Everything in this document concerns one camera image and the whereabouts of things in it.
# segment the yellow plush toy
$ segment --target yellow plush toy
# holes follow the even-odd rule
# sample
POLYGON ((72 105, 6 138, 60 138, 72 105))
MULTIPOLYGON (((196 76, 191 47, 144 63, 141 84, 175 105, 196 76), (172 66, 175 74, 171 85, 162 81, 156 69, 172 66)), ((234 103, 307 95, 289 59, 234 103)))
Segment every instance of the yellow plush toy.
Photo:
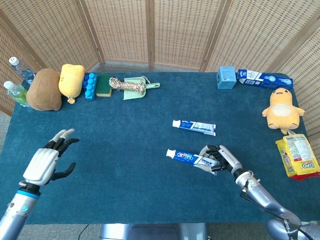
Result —
POLYGON ((270 96, 270 106, 263 110, 262 116, 266 117, 268 127, 281 129, 287 134, 287 129, 296 129, 299 126, 300 116, 305 110, 292 105, 291 92, 278 88, 270 96))
POLYGON ((65 64, 62 66, 59 90, 68 97, 68 103, 74 104, 75 98, 81 93, 82 82, 85 77, 85 68, 81 65, 65 64))

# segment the rope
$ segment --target rope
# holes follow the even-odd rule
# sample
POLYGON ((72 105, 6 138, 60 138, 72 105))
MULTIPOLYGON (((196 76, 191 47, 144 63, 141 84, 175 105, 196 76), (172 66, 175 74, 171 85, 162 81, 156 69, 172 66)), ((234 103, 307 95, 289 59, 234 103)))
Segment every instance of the rope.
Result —
POLYGON ((134 92, 137 92, 138 94, 143 94, 146 90, 146 85, 142 81, 142 78, 144 78, 145 80, 148 81, 148 83, 150 83, 145 76, 142 76, 140 78, 139 83, 123 82, 123 81, 120 81, 117 77, 111 77, 109 79, 109 84, 113 89, 134 91, 134 92))

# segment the woven wall panel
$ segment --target woven wall panel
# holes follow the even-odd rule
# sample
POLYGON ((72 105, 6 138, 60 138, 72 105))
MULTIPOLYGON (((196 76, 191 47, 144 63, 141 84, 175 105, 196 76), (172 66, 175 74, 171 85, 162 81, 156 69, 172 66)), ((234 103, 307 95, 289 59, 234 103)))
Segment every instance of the woven wall panel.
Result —
POLYGON ((320 127, 320 28, 279 70, 294 79, 299 106, 304 109, 307 130, 320 127))
POLYGON ((207 71, 265 71, 320 6, 319 0, 233 0, 207 71))
POLYGON ((106 59, 148 62, 144 0, 86 0, 106 59))
POLYGON ((11 114, 15 102, 6 94, 3 84, 7 80, 11 80, 15 84, 22 83, 22 77, 18 75, 9 63, 9 58, 16 56, 23 59, 34 71, 39 71, 40 66, 34 65, 31 56, 24 54, 12 38, 0 27, 0 109, 6 114, 11 114))
POLYGON ((155 63, 199 68, 220 0, 155 0, 155 63))
POLYGON ((320 164, 320 137, 310 141, 311 148, 314 152, 315 158, 320 164))
POLYGON ((47 67, 98 61, 73 0, 2 0, 0 8, 47 67))

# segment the robotic hand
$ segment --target robotic hand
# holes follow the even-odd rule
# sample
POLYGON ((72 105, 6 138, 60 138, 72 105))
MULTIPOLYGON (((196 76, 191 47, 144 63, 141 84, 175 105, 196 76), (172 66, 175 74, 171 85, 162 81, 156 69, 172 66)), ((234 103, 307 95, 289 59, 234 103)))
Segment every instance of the robotic hand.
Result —
POLYGON ((66 171, 55 172, 56 165, 61 155, 68 146, 77 143, 79 139, 66 139, 74 132, 74 129, 61 130, 45 146, 39 148, 33 155, 23 178, 19 182, 19 190, 0 221, 0 240, 16 240, 24 227, 32 209, 40 197, 40 187, 50 181, 66 178, 74 170, 73 162, 66 171))
POLYGON ((200 154, 215 158, 219 165, 211 167, 211 171, 228 170, 235 178, 235 183, 242 189, 241 197, 254 203, 274 218, 266 222, 270 237, 275 240, 319 240, 320 226, 316 224, 302 225, 300 219, 291 211, 280 205, 270 193, 254 177, 252 171, 244 170, 241 163, 223 145, 205 146, 200 154))

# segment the toothpaste tube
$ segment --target toothpaste tube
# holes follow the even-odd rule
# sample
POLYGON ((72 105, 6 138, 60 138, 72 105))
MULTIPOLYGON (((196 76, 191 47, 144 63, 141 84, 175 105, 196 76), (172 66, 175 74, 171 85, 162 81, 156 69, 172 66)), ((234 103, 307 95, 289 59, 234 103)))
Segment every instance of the toothpaste tube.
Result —
POLYGON ((211 171, 211 167, 218 165, 218 161, 215 159, 211 159, 208 157, 200 156, 197 154, 192 154, 185 151, 179 150, 170 150, 166 151, 166 156, 172 159, 175 159, 179 162, 183 162, 185 164, 189 164, 191 166, 200 168, 204 171, 210 172, 214 175, 217 175, 216 171, 211 171))
POLYGON ((216 135, 216 125, 195 121, 182 121, 182 120, 173 120, 172 127, 180 128, 180 129, 188 129, 191 131, 196 131, 208 135, 216 135))

